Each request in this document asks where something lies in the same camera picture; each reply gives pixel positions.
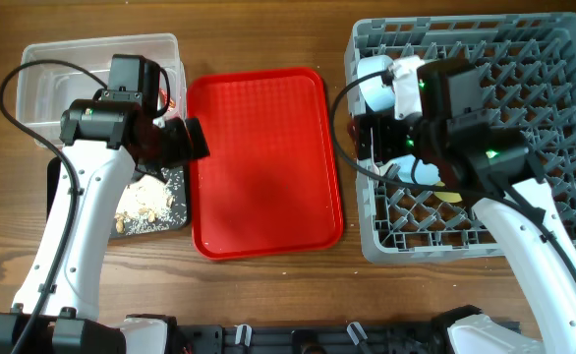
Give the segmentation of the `white plastic spoon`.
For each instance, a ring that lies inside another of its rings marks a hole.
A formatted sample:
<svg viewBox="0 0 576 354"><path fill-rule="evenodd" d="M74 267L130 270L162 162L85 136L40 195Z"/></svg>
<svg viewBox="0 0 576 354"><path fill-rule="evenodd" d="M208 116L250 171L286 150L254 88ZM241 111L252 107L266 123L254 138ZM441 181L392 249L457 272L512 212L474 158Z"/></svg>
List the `white plastic spoon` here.
<svg viewBox="0 0 576 354"><path fill-rule="evenodd" d="M373 174L375 174L376 176L379 176L379 169L375 164L372 164L370 166L370 170Z"/></svg>

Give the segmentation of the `light blue bowl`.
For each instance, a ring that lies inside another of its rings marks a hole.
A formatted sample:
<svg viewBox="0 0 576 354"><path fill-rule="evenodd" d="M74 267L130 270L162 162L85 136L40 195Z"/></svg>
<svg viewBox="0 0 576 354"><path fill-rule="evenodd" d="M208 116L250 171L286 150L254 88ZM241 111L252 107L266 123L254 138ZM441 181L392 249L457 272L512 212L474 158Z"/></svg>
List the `light blue bowl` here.
<svg viewBox="0 0 576 354"><path fill-rule="evenodd" d="M386 70L393 60L387 55L377 55L364 58L359 61L357 66L358 78L368 74ZM368 79L359 84L360 93L362 94L368 108L374 112L391 109L395 104L395 94L392 84L386 84L381 77Z"/></svg>

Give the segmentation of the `light blue plate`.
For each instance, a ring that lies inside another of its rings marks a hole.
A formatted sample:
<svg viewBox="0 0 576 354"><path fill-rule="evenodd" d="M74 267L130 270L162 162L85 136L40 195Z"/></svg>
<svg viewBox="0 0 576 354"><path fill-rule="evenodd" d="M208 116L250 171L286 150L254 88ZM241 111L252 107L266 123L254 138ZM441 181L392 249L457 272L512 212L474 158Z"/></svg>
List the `light blue plate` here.
<svg viewBox="0 0 576 354"><path fill-rule="evenodd" d="M385 163L377 162L379 174L389 179L399 179L404 183L435 185L440 181L438 168L433 164L425 164L421 160L415 163L412 154L393 158Z"/></svg>

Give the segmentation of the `red snack wrapper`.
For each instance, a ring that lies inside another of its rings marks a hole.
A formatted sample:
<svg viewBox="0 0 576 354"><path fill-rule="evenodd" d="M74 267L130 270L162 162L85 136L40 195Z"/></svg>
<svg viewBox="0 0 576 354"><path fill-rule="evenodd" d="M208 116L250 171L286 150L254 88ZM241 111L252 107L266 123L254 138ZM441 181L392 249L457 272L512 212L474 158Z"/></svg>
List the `red snack wrapper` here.
<svg viewBox="0 0 576 354"><path fill-rule="evenodd" d="M163 107L168 106L168 110L174 110L176 108L176 102L172 98L172 96L168 94L168 91L166 88L160 88L159 89L159 98L160 98L161 105Z"/></svg>

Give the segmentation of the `yellow plastic cup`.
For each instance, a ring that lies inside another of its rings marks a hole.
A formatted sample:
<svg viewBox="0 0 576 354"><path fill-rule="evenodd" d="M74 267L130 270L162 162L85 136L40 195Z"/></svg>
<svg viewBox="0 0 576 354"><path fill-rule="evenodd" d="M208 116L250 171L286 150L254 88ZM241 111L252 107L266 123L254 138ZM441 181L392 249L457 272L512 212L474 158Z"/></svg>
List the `yellow plastic cup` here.
<svg viewBox="0 0 576 354"><path fill-rule="evenodd" d="M458 193L453 192L435 192L434 195L443 202L450 204L457 204L462 202L462 197Z"/></svg>

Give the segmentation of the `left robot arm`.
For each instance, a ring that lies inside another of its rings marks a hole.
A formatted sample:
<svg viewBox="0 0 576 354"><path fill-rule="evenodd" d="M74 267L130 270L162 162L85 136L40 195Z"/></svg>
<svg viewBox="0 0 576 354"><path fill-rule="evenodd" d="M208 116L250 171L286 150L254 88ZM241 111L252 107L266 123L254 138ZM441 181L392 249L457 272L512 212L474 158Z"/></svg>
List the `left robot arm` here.
<svg viewBox="0 0 576 354"><path fill-rule="evenodd" d="M90 99L62 114L56 192L29 273L0 313L0 353L181 353L171 316L98 320L99 284L117 205L132 177L207 157L199 120L157 126L170 98L167 74L141 55L116 54Z"/></svg>

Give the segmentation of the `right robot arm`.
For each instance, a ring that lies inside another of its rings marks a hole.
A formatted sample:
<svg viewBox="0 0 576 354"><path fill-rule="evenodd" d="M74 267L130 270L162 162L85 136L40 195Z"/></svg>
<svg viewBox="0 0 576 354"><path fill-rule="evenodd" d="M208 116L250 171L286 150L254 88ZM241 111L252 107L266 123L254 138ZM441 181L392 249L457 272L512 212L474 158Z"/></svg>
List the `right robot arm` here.
<svg viewBox="0 0 576 354"><path fill-rule="evenodd" d="M422 113L395 143L437 167L500 245L530 303L547 353L576 353L576 250L543 167L518 130L485 117L474 65L444 59L417 70Z"/></svg>

